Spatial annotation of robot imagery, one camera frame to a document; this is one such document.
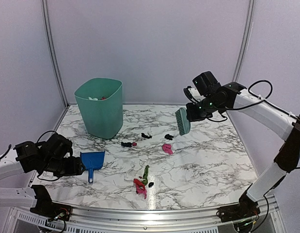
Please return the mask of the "teal hand brush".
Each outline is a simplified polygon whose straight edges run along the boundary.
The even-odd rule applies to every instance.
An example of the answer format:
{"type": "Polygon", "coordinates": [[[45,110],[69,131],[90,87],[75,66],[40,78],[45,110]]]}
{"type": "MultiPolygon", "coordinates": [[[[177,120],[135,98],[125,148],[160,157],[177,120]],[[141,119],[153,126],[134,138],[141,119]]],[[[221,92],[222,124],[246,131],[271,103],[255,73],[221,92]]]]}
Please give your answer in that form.
{"type": "Polygon", "coordinates": [[[179,135],[183,136],[190,132],[191,124],[187,119],[187,112],[184,107],[179,108],[175,112],[175,118],[177,122],[177,127],[179,131],[179,135]]]}

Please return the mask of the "blue plastic dustpan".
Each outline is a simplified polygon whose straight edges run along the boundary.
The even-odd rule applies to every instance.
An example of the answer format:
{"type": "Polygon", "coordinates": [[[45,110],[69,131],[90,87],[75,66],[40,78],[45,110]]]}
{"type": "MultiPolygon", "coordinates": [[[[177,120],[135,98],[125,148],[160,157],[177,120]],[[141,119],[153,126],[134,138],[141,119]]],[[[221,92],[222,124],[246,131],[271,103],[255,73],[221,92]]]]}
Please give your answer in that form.
{"type": "Polygon", "coordinates": [[[105,152],[80,152],[80,158],[88,171],[88,183],[92,184],[94,181],[94,171],[100,170],[103,167],[105,152]]]}

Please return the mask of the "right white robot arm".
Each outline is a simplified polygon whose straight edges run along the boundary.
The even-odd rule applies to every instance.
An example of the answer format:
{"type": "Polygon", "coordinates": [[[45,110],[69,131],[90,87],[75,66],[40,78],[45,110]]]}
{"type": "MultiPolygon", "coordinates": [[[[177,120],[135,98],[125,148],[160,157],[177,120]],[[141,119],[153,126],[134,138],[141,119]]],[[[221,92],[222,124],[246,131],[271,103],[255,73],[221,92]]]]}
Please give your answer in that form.
{"type": "Polygon", "coordinates": [[[238,217],[246,217],[254,204],[269,190],[275,188],[291,171],[298,168],[300,160],[300,115],[296,116],[270,103],[267,97],[253,93],[237,82],[221,85],[212,72],[203,72],[192,80],[201,100],[184,88],[189,99],[185,108],[176,112],[180,135],[190,132],[190,124],[213,117],[214,112],[238,111],[275,132],[284,144],[272,164],[246,190],[235,206],[238,217]]]}

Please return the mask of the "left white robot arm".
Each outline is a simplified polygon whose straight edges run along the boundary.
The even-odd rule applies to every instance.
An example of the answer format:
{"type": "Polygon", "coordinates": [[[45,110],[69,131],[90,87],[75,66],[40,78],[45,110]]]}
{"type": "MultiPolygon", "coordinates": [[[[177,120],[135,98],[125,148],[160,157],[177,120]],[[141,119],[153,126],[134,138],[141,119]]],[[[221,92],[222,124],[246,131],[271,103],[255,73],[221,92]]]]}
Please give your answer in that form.
{"type": "MultiPolygon", "coordinates": [[[[72,141],[51,131],[46,141],[25,141],[10,145],[0,155],[0,181],[15,175],[36,171],[53,174],[54,181],[69,176],[78,176],[85,171],[85,165],[79,157],[73,156],[72,141]]],[[[44,186],[22,188],[0,188],[0,207],[24,206],[32,207],[37,202],[38,191],[45,192],[44,186]]]]}

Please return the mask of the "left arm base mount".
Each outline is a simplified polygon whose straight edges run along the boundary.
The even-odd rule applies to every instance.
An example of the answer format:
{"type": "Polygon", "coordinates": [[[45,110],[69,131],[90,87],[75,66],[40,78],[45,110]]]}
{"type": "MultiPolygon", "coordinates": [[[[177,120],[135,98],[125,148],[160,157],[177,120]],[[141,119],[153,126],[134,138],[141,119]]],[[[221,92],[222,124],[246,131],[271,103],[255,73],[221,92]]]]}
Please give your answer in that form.
{"type": "Polygon", "coordinates": [[[52,201],[50,194],[43,185],[32,185],[36,204],[30,208],[30,212],[48,217],[50,221],[70,219],[72,207],[70,205],[59,204],[52,201]]]}

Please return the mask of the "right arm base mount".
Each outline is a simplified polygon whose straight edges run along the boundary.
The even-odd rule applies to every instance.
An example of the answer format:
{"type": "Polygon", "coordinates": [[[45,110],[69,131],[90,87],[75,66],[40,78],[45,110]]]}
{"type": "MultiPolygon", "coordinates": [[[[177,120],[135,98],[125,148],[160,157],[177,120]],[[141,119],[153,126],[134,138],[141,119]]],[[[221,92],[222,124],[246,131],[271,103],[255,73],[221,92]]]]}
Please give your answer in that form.
{"type": "Polygon", "coordinates": [[[257,216],[260,213],[258,202],[252,201],[247,196],[247,191],[245,191],[240,196],[237,204],[219,207],[216,216],[220,218],[221,222],[228,222],[257,216]]]}

